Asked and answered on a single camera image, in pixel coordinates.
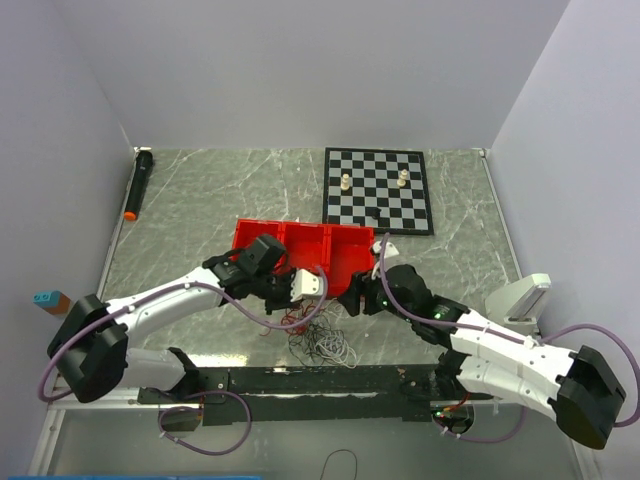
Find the white grey wedge object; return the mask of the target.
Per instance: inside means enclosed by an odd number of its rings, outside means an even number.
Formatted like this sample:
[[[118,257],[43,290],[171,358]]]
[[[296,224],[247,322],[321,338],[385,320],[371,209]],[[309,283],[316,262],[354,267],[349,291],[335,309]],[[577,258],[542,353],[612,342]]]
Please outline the white grey wedge object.
[[[548,274],[536,273],[505,285],[485,300],[488,318],[512,331],[529,335],[550,298],[552,282]]]

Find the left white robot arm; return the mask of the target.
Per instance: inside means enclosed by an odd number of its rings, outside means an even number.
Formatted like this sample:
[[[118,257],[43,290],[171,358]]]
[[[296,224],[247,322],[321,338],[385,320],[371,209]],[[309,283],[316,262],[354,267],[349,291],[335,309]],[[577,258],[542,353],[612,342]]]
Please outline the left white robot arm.
[[[255,296],[267,313],[288,309],[316,294],[324,281],[288,264],[275,237],[263,234],[248,247],[205,260],[188,274],[125,298],[101,301],[87,295],[76,301],[51,341],[47,354],[70,394],[90,403],[122,387],[163,392],[184,402],[205,381],[186,353],[176,347],[141,349],[155,331],[198,312]]]

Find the blue brown toy block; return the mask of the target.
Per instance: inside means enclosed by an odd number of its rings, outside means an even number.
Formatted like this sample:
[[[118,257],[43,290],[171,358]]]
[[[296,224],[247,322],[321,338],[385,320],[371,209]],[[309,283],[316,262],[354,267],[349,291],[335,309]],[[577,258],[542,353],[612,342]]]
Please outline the blue brown toy block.
[[[71,306],[70,298],[58,290],[37,292],[33,303],[53,316],[66,315]]]

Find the black grey chessboard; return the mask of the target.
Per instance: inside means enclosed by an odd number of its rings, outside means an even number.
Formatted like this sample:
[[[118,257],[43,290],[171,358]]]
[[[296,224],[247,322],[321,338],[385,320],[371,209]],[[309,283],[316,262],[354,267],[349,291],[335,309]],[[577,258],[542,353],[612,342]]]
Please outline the black grey chessboard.
[[[406,186],[396,184],[409,172]],[[342,191],[341,176],[350,176]],[[371,217],[373,208],[381,217]],[[375,233],[431,236],[431,212],[424,153],[421,151],[327,147],[324,152],[322,222],[371,227]]]

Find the aluminium frame rail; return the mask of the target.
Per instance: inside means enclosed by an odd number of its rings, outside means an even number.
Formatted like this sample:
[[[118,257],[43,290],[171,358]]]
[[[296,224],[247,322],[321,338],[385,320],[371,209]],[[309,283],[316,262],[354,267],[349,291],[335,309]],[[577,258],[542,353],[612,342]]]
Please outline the aluminium frame rail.
[[[137,394],[132,388],[117,388],[114,393],[92,403],[65,398],[49,404],[27,474],[44,476],[53,471],[56,454],[64,446],[67,430],[76,416],[97,412],[141,411],[144,405],[137,401]]]

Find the cream chess piece right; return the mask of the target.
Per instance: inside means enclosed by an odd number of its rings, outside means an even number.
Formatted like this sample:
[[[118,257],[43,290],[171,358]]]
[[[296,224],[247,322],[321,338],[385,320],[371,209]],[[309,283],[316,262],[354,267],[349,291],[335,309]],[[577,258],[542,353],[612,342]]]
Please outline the cream chess piece right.
[[[397,182],[396,182],[399,188],[403,188],[406,186],[408,176],[409,176],[409,172],[406,169],[403,169],[399,172]]]

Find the red three-compartment plastic tray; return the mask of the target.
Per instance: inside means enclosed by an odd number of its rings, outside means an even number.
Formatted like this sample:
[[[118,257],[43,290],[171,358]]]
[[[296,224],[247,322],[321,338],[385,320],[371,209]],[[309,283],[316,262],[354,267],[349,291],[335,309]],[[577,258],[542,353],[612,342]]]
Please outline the red three-compartment plastic tray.
[[[315,271],[320,265],[328,279],[328,297],[338,297],[349,287],[356,272],[373,268],[371,227],[239,219],[233,248],[249,246],[258,236],[269,234],[289,254],[289,265]]]

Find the cream chess piece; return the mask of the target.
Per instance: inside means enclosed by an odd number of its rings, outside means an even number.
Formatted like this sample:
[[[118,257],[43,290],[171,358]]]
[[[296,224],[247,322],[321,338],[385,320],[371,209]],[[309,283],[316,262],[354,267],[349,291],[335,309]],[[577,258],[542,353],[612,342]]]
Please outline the cream chess piece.
[[[340,188],[342,191],[348,191],[350,189],[350,176],[348,174],[341,176]]]
[[[396,182],[399,188],[403,188],[406,186],[408,176],[409,176],[409,172],[406,169],[403,169],[399,172],[397,182]]]

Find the cream chess piece left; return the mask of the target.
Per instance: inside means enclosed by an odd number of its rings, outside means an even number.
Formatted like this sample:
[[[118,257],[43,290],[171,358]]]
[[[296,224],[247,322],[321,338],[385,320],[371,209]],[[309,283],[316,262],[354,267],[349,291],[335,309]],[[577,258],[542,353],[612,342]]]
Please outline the cream chess piece left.
[[[350,189],[350,176],[348,174],[341,176],[340,188],[342,191],[348,191]]]

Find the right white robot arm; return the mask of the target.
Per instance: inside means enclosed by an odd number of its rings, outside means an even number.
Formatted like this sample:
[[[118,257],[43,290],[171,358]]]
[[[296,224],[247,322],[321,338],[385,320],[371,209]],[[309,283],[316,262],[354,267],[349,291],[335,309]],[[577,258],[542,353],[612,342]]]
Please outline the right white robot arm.
[[[626,393],[597,350],[556,347],[501,327],[432,293],[407,264],[383,275],[353,274],[338,301],[352,316],[389,312],[422,340],[445,348],[436,375],[445,397],[467,391],[519,404],[549,417],[585,447],[606,446]]]

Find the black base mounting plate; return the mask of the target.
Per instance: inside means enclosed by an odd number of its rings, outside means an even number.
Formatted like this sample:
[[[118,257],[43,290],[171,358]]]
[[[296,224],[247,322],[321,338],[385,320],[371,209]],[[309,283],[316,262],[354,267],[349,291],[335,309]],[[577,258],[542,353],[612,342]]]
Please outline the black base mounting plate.
[[[232,392],[252,420],[399,418],[429,422],[431,410],[466,390],[433,364],[202,368],[194,392]]]

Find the black marker orange cap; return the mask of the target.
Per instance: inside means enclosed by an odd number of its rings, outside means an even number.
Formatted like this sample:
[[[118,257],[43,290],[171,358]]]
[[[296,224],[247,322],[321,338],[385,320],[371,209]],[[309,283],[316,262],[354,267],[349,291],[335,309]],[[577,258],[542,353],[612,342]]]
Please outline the black marker orange cap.
[[[153,154],[150,150],[140,150],[138,152],[123,214],[126,221],[133,222],[139,216],[154,164]]]

